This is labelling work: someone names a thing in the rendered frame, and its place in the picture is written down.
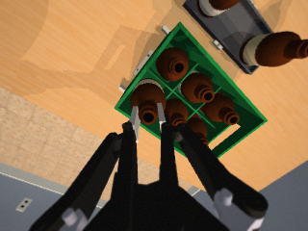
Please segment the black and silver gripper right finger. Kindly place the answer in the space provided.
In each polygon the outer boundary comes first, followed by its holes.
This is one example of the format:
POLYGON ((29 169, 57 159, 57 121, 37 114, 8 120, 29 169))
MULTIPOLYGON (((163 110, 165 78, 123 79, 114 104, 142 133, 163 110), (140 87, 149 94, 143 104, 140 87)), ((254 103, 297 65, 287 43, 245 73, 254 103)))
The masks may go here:
POLYGON ((159 231, 184 231, 174 141, 178 141, 214 201, 219 221, 230 231, 258 231, 269 207, 265 197, 229 172, 187 123, 171 125, 162 103, 157 103, 157 107, 161 129, 159 231))

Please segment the brown glass bottle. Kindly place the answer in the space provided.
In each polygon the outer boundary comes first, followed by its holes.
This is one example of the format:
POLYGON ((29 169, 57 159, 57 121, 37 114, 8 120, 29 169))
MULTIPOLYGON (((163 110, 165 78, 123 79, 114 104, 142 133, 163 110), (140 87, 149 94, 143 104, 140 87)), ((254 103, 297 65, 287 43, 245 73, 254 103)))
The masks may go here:
POLYGON ((187 124, 192 128, 192 130, 200 137, 200 139, 208 147, 208 140, 206 139, 208 130, 205 123, 201 120, 201 118, 195 113, 187 120, 187 124))
POLYGON ((200 110, 212 121, 235 125, 240 117, 236 113, 233 101, 224 94, 217 92, 211 102, 205 103, 200 110))
POLYGON ((189 111, 185 103, 174 93, 172 93, 167 99, 165 115, 168 115, 169 122, 173 126, 177 126, 178 123, 187 123, 189 111))
POLYGON ((277 67, 293 59, 308 57, 308 39, 291 31, 255 36, 247 39, 240 50, 243 64, 277 67))
POLYGON ((241 0, 197 0, 197 8, 205 17, 214 17, 238 4, 241 0))
POLYGON ((159 117, 157 103, 162 103, 165 111, 167 100, 158 81, 152 78, 141 79, 135 86, 130 106, 138 106, 139 119, 146 125, 153 124, 159 117))
POLYGON ((189 58, 177 47, 164 49, 155 61, 160 76, 170 82, 182 79, 189 69, 189 58))
POLYGON ((192 103, 208 103, 215 97, 211 79, 205 74, 194 70, 177 89, 192 103))

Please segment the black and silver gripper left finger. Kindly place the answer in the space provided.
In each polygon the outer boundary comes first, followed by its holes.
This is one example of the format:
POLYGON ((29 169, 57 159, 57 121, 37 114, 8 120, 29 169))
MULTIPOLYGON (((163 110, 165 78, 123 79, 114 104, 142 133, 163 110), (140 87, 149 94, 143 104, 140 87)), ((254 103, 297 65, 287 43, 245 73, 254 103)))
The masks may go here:
POLYGON ((121 126, 101 142, 67 189, 29 231, 82 231, 103 193, 118 160, 103 231, 132 231, 133 184, 138 183, 140 119, 138 106, 121 126))

